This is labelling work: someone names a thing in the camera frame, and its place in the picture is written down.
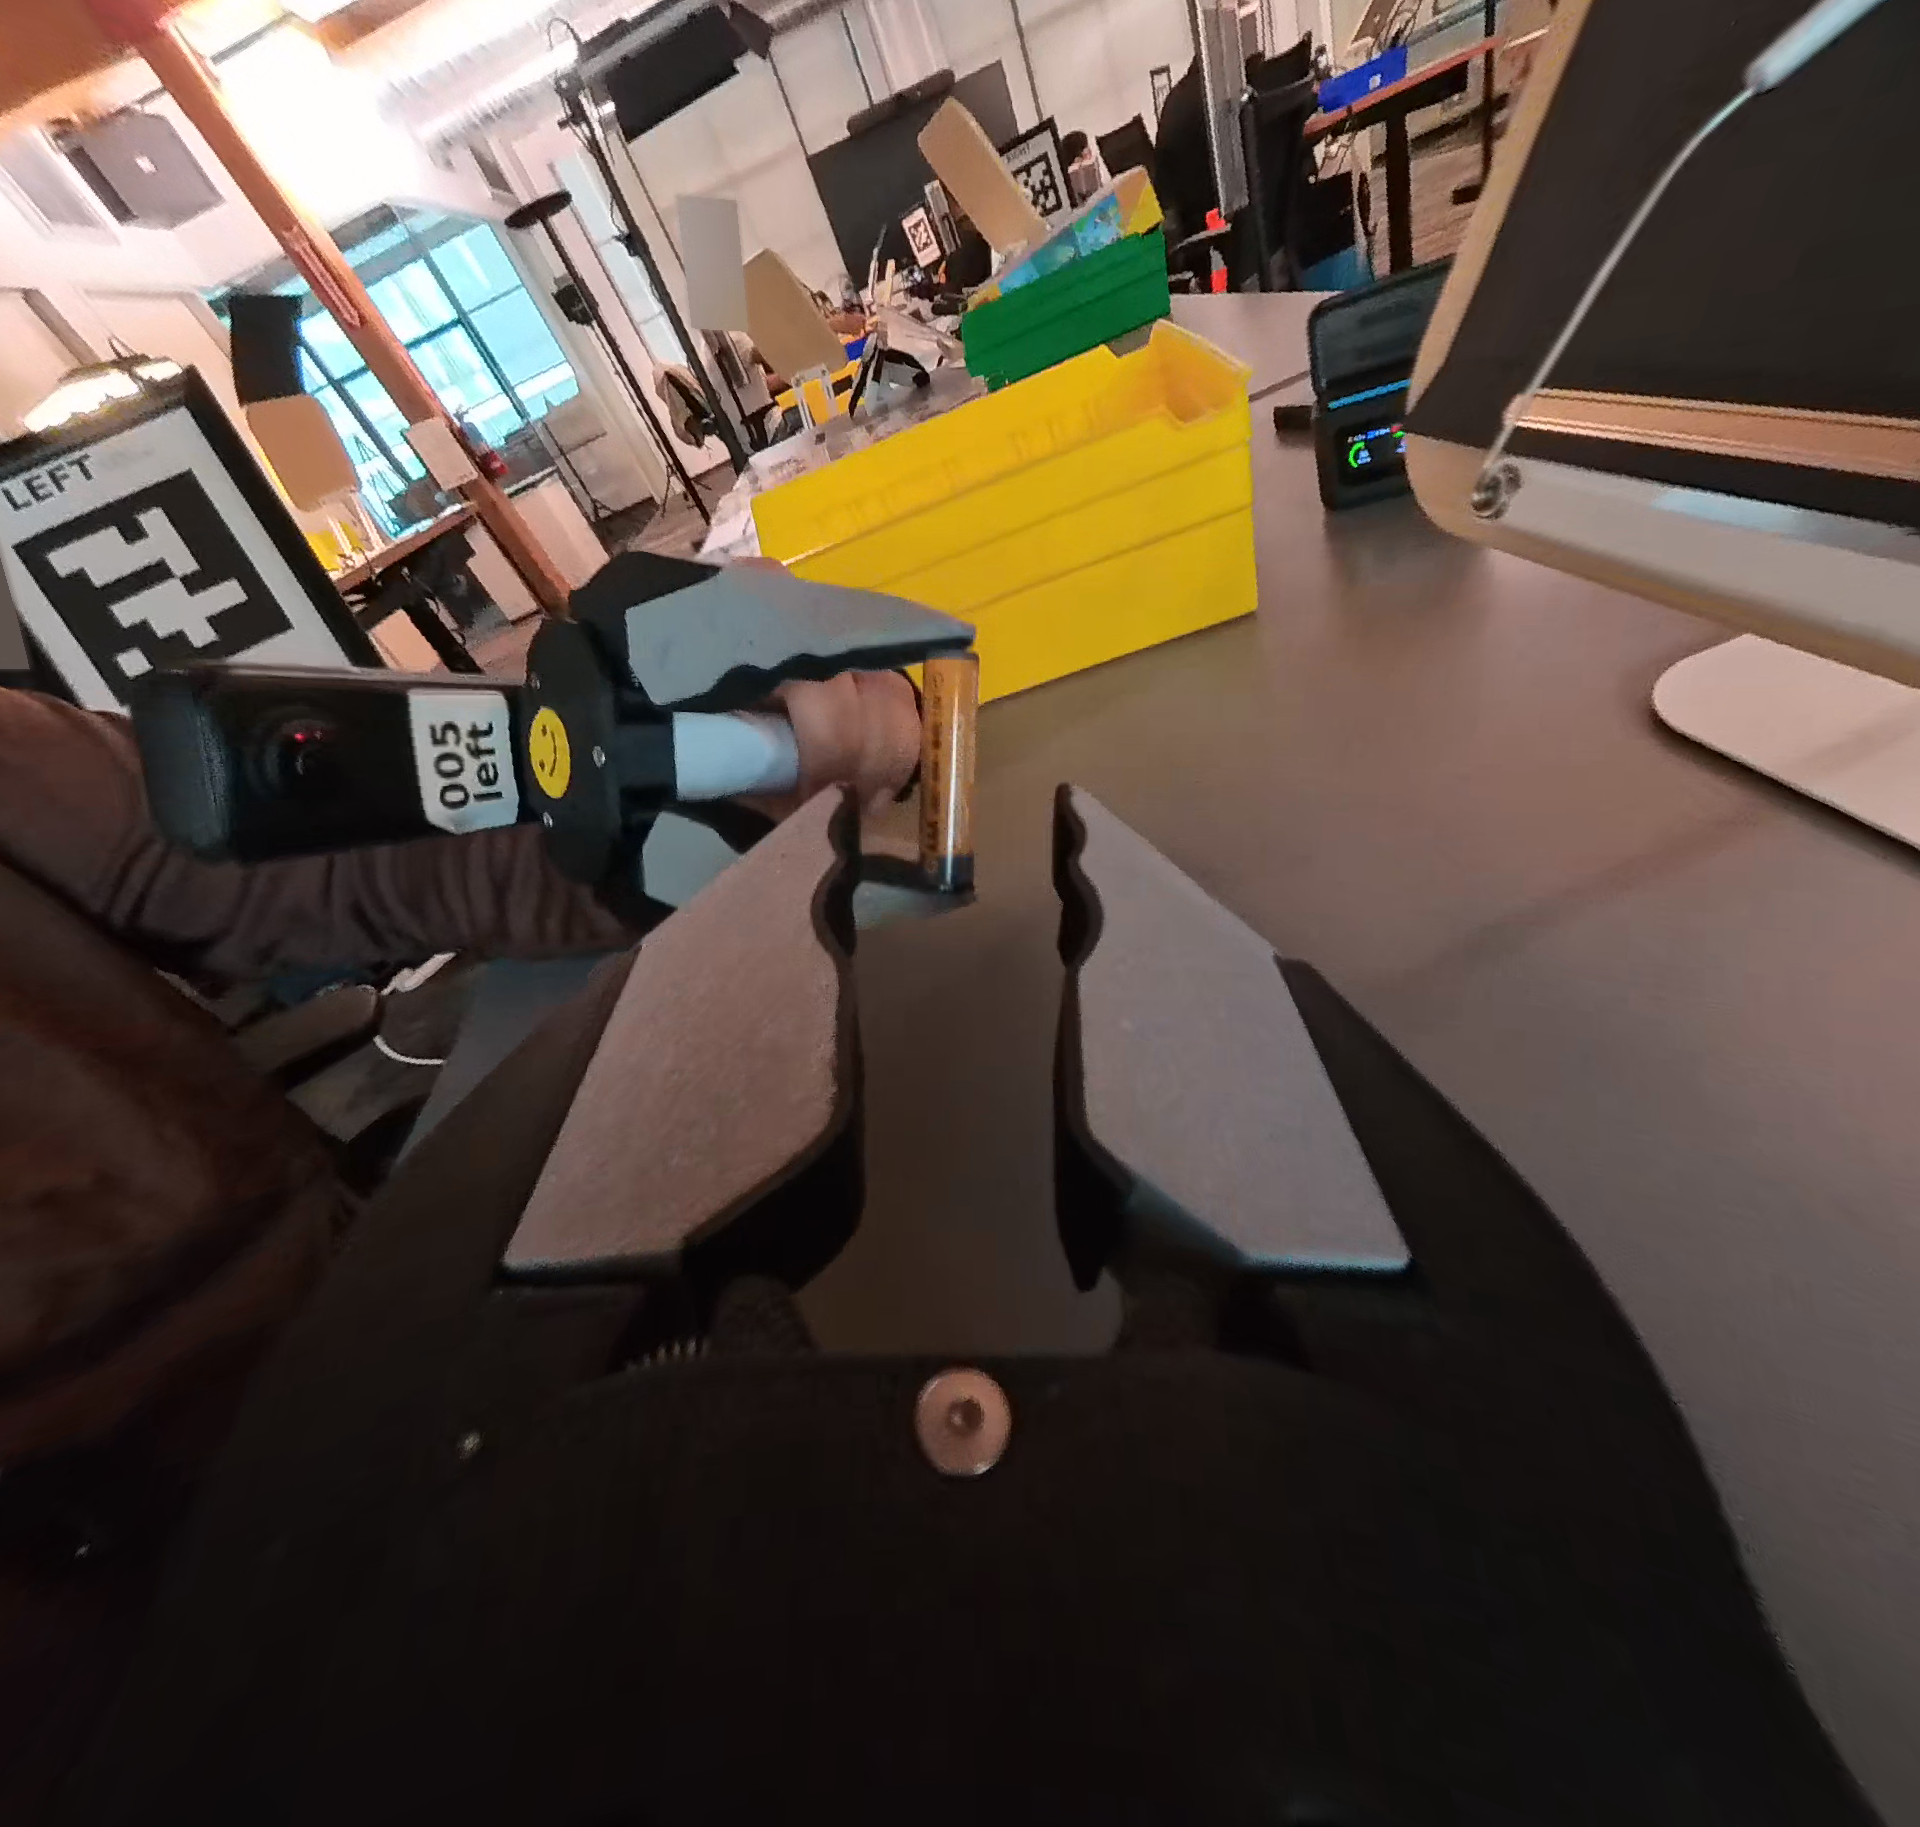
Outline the black floor lamp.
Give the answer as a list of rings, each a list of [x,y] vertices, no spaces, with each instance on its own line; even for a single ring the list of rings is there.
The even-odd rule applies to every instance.
[[[597,354],[608,360],[609,376],[616,379],[625,404],[641,420],[643,434],[652,438],[656,463],[666,471],[666,479],[682,490],[687,507],[698,512],[698,522],[712,522],[712,507],[698,483],[698,476],[687,471],[682,451],[670,427],[661,422],[655,400],[647,396],[647,386],[641,381],[635,366],[629,365],[629,354],[616,345],[586,272],[567,254],[559,218],[570,216],[570,193],[549,190],[506,216],[506,229],[515,235],[538,235],[545,244],[545,254],[551,260],[551,298],[564,318],[564,324],[582,328]]]

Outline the person's brown sweater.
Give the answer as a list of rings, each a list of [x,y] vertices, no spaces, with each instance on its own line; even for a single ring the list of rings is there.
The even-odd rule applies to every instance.
[[[107,1439],[327,1252],[317,1136],[182,981],[2,991],[2,1462]]]

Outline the black wooden book stand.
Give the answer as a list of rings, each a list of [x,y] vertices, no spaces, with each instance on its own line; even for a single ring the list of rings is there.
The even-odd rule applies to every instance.
[[[1404,422],[1436,527],[1736,628],[1666,730],[1917,849],[1917,0],[1561,0]]]

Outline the black softbox light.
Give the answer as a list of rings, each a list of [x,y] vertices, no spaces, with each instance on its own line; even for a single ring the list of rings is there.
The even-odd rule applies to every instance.
[[[735,81],[740,58],[767,58],[772,26],[738,0],[661,17],[629,17],[578,58],[582,86],[635,143]]]

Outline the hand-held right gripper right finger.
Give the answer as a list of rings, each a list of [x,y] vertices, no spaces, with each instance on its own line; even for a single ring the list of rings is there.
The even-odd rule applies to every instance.
[[[1281,954],[1081,787],[1055,790],[1055,1217],[1102,1279],[1404,1279],[1410,1245]]]

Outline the yellow black battery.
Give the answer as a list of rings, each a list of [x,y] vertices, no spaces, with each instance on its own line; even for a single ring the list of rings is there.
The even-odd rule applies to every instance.
[[[941,898],[973,890],[978,655],[924,661],[917,864]]]

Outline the black power bank with display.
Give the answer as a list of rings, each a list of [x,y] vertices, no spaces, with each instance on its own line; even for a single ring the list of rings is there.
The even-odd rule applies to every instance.
[[[1450,267],[1420,262],[1312,305],[1312,463],[1323,510],[1405,494],[1404,411]]]

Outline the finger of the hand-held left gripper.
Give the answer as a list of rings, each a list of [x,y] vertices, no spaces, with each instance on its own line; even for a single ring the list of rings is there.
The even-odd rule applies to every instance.
[[[735,802],[671,803],[652,823],[643,841],[643,895],[681,910],[772,833],[774,818]],[[879,841],[883,849],[859,854],[849,890],[849,926],[859,933],[939,922],[978,898],[973,888],[934,883],[921,859],[893,849],[896,833],[883,829]]]
[[[622,675],[656,709],[746,709],[781,685],[969,655],[973,626],[893,592],[774,564],[689,564],[622,604]]]

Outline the black monitor screen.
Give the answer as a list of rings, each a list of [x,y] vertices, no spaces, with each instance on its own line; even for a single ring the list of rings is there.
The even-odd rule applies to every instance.
[[[900,260],[900,216],[924,209],[924,186],[934,183],[921,136],[939,104],[957,100],[993,148],[1019,136],[1013,100],[1004,62],[957,75],[949,70],[900,86],[847,120],[847,136],[808,158],[809,183],[830,216],[833,244],[847,280],[869,280],[872,254]]]

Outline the person's left hand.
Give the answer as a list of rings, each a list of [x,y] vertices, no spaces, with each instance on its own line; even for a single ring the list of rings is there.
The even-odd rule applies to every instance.
[[[798,780],[781,796],[786,810],[824,790],[855,792],[864,810],[911,790],[924,719],[906,675],[859,671],[833,681],[789,681],[779,700],[798,756]]]

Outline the wooden office desk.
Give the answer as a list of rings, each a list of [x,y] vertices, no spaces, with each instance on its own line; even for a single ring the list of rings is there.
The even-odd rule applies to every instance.
[[[1405,70],[1392,83],[1370,83],[1342,109],[1321,109],[1304,120],[1304,143],[1339,143],[1368,131],[1381,136],[1381,198],[1385,198],[1385,272],[1395,275],[1414,267],[1414,216],[1410,216],[1410,116],[1427,113],[1470,86],[1498,96],[1498,58],[1505,40],[1482,36],[1455,49],[1425,67]]]

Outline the green plastic bin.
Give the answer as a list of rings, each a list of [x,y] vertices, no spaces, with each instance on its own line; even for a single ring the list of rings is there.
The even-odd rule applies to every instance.
[[[1004,388],[1153,328],[1165,308],[1162,229],[1142,229],[1038,280],[969,303],[961,322],[962,366],[984,388]]]

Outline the yellow plastic bin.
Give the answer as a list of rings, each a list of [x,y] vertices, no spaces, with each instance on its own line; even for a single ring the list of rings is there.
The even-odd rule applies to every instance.
[[[1249,620],[1249,366],[1159,322],[752,494],[798,579],[973,626],[980,704]]]

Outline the dark office chair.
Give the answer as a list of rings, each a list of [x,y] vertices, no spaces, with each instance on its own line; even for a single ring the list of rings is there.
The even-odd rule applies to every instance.
[[[1178,290],[1212,289],[1212,260],[1220,254],[1227,290],[1332,294],[1364,272],[1353,232],[1353,177],[1316,177],[1316,152],[1299,109],[1256,116],[1256,169],[1249,203],[1227,216],[1227,235],[1212,235],[1220,209],[1207,136],[1203,62],[1192,58],[1173,81],[1155,123],[1155,198],[1162,203],[1165,280]]]

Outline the colourful box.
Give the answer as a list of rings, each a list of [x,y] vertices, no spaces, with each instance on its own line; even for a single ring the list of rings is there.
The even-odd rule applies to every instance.
[[[1130,169],[1087,198],[1064,216],[1036,251],[1004,267],[989,285],[973,290],[973,305],[996,303],[1019,289],[1048,280],[1052,272],[1102,254],[1127,235],[1142,235],[1162,226],[1162,203],[1142,169]]]

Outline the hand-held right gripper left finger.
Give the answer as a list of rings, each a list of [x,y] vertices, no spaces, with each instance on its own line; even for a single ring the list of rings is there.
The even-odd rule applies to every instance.
[[[814,1282],[860,1217],[859,807],[824,790],[635,949],[502,1248],[522,1284]]]

